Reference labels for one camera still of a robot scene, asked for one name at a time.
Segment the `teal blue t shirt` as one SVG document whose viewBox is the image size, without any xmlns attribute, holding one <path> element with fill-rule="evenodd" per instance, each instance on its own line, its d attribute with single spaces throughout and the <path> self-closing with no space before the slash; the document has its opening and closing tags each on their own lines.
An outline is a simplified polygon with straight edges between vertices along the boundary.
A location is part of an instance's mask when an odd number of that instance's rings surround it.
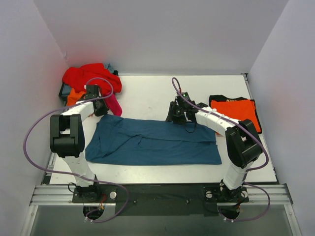
<svg viewBox="0 0 315 236">
<path fill-rule="evenodd" d="M 86 147 L 92 163 L 129 166 L 220 165 L 215 132 L 205 126 L 105 115 Z"/>
</svg>

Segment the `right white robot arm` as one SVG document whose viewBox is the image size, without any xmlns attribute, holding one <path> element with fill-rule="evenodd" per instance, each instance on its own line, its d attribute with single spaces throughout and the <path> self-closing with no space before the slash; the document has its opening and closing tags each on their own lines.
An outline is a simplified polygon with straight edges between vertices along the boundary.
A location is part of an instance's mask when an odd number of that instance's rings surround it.
<svg viewBox="0 0 315 236">
<path fill-rule="evenodd" d="M 253 122 L 227 117 L 204 103 L 195 104 L 187 92 L 182 92 L 170 102 L 165 121 L 182 125 L 192 121 L 225 137 L 231 164 L 222 180 L 220 197 L 225 201 L 233 200 L 237 196 L 237 188 L 244 183 L 248 169 L 263 153 Z"/>
</svg>

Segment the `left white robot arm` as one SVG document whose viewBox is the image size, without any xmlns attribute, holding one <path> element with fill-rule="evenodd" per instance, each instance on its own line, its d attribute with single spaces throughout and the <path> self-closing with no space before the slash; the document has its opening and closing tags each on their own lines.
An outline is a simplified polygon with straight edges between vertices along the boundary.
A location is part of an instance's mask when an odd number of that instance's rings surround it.
<svg viewBox="0 0 315 236">
<path fill-rule="evenodd" d="M 50 149 L 62 158 L 75 177 L 75 191 L 84 193 L 91 203 L 101 198 L 96 175 L 89 168 L 85 158 L 85 135 L 83 121 L 90 115 L 97 117 L 107 114 L 108 108 L 100 99 L 101 89 L 87 85 L 83 99 L 60 115 L 50 117 Z"/>
</svg>

